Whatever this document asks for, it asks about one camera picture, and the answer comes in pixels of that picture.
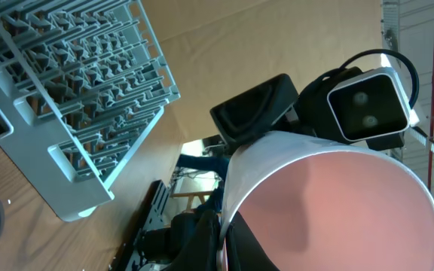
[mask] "blue object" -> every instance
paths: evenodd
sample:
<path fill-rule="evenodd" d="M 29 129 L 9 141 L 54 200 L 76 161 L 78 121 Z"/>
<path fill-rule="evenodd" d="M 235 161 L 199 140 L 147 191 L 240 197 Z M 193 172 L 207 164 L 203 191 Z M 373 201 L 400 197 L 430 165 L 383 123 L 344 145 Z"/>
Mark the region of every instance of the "blue object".
<path fill-rule="evenodd" d="M 195 213 L 202 215 L 206 210 L 220 212 L 222 210 L 222 200 L 224 199 L 225 177 L 229 167 L 229 159 L 224 157 L 194 157 L 180 154 L 177 166 L 189 169 L 213 171 L 223 180 L 211 194 L 209 199 L 197 207 Z"/>
<path fill-rule="evenodd" d="M 115 198 L 179 97 L 140 0 L 0 0 L 0 146 L 62 220 Z"/>

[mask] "wooden table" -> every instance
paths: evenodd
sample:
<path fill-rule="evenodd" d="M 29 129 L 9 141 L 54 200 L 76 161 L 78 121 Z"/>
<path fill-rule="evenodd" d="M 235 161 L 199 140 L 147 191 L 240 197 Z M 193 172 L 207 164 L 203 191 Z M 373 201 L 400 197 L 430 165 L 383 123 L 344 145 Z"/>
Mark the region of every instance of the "wooden table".
<path fill-rule="evenodd" d="M 72 223 L 53 213 L 0 148 L 0 200 L 5 209 L 0 271 L 108 270 L 150 183 L 169 181 L 182 139 L 169 106 L 113 184 L 115 200 Z"/>
<path fill-rule="evenodd" d="M 200 200 L 200 203 L 204 204 L 205 203 L 205 196 L 210 196 L 210 194 L 212 194 L 213 191 L 198 191 L 198 192 L 189 192 L 189 193 L 173 193 L 172 198 L 178 198 L 178 197 L 187 197 L 188 201 L 187 201 L 187 208 L 185 209 L 190 210 L 192 209 L 192 203 L 194 202 L 194 198 L 198 197 Z"/>

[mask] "cardboard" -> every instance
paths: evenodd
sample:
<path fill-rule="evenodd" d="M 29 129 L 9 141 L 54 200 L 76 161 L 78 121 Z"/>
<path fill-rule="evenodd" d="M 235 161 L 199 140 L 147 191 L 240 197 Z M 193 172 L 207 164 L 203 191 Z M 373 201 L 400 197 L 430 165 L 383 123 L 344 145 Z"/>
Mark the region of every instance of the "cardboard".
<path fill-rule="evenodd" d="M 186 141 L 218 133 L 209 110 L 286 73 L 301 90 L 363 50 L 381 47 L 378 0 L 144 0 L 182 98 Z M 357 64 L 371 69 L 379 56 Z"/>

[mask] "black cable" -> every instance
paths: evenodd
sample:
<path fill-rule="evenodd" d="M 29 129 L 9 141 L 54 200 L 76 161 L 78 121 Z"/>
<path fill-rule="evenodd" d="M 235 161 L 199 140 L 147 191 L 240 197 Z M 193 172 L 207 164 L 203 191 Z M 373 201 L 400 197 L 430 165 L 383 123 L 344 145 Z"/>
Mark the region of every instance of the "black cable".
<path fill-rule="evenodd" d="M 393 51 L 393 50 L 388 50 L 388 49 L 373 49 L 373 50 L 367 50 L 364 51 L 362 53 L 358 53 L 357 55 L 351 57 L 350 59 L 348 59 L 343 65 L 341 65 L 340 69 L 345 69 L 346 66 L 348 66 L 349 64 L 351 64 L 351 62 L 353 62 L 354 60 L 361 58 L 363 56 L 368 56 L 371 54 L 386 54 L 388 56 L 394 56 L 395 58 L 401 60 L 401 62 L 403 62 L 403 64 L 405 64 L 406 68 L 408 68 L 408 70 L 410 71 L 410 75 L 411 75 L 411 95 L 410 95 L 410 108 L 413 108 L 414 105 L 416 104 L 416 101 L 418 100 L 418 93 L 420 92 L 420 79 L 418 78 L 418 72 L 416 71 L 416 68 L 414 67 L 413 63 L 411 63 L 411 61 L 406 57 L 403 56 L 402 54 Z"/>

